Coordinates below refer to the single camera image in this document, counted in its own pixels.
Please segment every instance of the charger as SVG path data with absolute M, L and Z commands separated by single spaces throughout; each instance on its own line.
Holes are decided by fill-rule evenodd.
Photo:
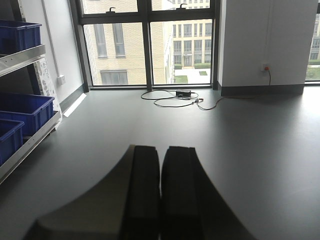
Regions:
M 186 98 L 191 98 L 191 90 L 183 90 L 183 89 L 177 89 L 175 91 L 175 95 L 177 97 L 186 97 Z

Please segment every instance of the white wall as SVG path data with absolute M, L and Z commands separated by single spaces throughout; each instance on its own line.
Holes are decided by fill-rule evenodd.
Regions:
M 52 35 L 57 66 L 50 45 L 49 32 L 42 7 L 42 0 L 22 0 L 27 22 L 40 23 L 41 43 L 45 44 L 46 59 L 58 100 L 61 103 L 82 84 L 82 73 L 76 48 L 76 39 L 67 0 L 45 0 L 47 18 Z M 66 83 L 57 83 L 58 71 L 65 75 Z
M 303 84 L 318 0 L 223 0 L 223 87 Z

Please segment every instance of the blue plastic bin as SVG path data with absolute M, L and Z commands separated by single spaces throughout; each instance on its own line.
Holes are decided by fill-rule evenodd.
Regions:
M 38 23 L 0 20 L 0 54 L 13 54 L 41 44 Z
M 0 119 L 0 166 L 23 144 L 23 121 Z
M 22 134 L 32 136 L 54 115 L 54 97 L 0 93 L 0 119 L 24 122 Z

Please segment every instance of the floor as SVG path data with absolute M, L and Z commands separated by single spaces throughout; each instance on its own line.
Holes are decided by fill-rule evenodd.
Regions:
M 218 99 L 210 89 L 195 91 L 203 107 Z M 155 146 L 161 163 L 169 146 L 195 147 L 257 239 L 320 239 L 320 87 L 224 99 L 211 111 L 157 107 L 141 93 L 91 91 L 0 185 L 1 240 L 21 240 L 37 217 L 91 188 L 130 144 Z

